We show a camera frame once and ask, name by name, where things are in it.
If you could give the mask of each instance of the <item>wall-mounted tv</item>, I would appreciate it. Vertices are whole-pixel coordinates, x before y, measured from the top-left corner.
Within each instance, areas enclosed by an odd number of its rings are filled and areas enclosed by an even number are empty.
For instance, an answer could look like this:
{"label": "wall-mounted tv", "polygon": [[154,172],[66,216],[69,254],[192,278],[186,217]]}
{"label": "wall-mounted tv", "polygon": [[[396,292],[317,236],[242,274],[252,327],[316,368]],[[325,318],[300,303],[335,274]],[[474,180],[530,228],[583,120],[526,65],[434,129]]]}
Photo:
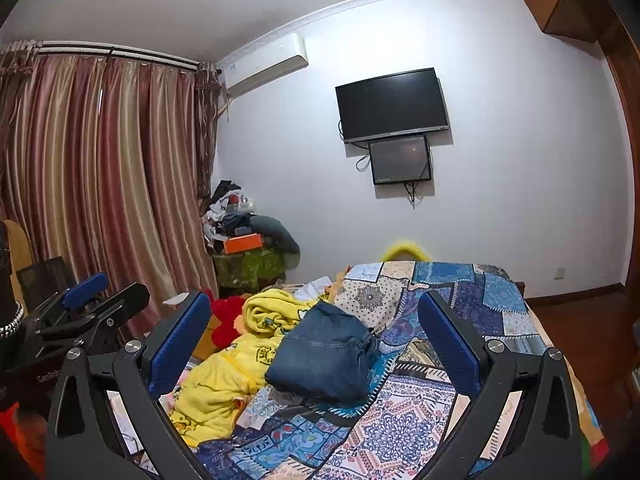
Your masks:
{"label": "wall-mounted tv", "polygon": [[449,127],[433,68],[349,83],[335,94],[345,143]]}

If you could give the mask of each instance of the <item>folded jeans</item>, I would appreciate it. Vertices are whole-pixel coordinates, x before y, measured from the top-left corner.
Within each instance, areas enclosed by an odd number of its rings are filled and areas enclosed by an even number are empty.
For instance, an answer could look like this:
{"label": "folded jeans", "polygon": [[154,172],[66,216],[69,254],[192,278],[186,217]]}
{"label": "folded jeans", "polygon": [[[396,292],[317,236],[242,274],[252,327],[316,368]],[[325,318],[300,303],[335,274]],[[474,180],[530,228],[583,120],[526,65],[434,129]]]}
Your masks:
{"label": "folded jeans", "polygon": [[319,301],[287,333],[265,379],[279,390],[353,404],[369,393],[378,339],[355,316]]}

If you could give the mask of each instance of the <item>patchwork quilt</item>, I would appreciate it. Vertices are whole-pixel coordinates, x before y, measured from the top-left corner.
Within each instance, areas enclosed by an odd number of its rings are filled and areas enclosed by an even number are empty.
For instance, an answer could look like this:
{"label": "patchwork quilt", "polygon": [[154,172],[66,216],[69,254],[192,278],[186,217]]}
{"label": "patchwork quilt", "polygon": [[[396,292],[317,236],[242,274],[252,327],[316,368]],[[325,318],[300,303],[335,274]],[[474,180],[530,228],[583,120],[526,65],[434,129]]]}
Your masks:
{"label": "patchwork quilt", "polygon": [[[352,267],[335,283],[334,304],[381,339],[369,396],[359,406],[316,402],[262,388],[230,439],[198,446],[216,480],[410,480],[462,416],[458,394],[422,330],[417,303],[437,290],[485,338],[512,351],[542,354],[551,345],[507,273],[494,266],[385,262]],[[602,439],[574,380],[580,425],[591,445]],[[489,466],[506,437],[520,393],[510,395],[474,470]]]}

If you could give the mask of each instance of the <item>blue gripper pad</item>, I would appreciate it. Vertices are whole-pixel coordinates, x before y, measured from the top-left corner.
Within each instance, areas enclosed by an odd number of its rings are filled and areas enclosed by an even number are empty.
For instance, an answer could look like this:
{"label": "blue gripper pad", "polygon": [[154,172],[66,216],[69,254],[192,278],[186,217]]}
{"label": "blue gripper pad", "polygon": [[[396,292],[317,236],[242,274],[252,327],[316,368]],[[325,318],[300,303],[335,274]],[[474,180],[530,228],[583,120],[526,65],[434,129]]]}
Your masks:
{"label": "blue gripper pad", "polygon": [[80,310],[92,300],[96,294],[107,290],[108,286],[109,279],[107,275],[103,272],[98,272],[98,274],[94,274],[92,277],[84,280],[84,282],[68,290],[62,300],[62,308],[73,311]]}
{"label": "blue gripper pad", "polygon": [[158,399],[174,389],[210,318],[209,297],[201,292],[151,359],[147,388],[153,398]]}
{"label": "blue gripper pad", "polygon": [[420,325],[456,391],[475,399],[482,387],[478,360],[431,294],[437,292],[423,294],[418,301]]}

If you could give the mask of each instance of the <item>curtain rod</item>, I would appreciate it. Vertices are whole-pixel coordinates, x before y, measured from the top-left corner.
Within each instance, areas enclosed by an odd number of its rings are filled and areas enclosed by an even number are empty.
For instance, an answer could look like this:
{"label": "curtain rod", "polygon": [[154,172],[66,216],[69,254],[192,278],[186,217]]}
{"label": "curtain rod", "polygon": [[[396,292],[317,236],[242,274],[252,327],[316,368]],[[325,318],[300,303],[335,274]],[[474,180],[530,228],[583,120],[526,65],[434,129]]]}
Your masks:
{"label": "curtain rod", "polygon": [[162,63],[187,70],[196,70],[199,65],[197,61],[163,54],[162,52],[109,43],[92,43],[91,41],[43,41],[39,53],[46,54],[47,52],[52,54],[98,54],[125,57]]}

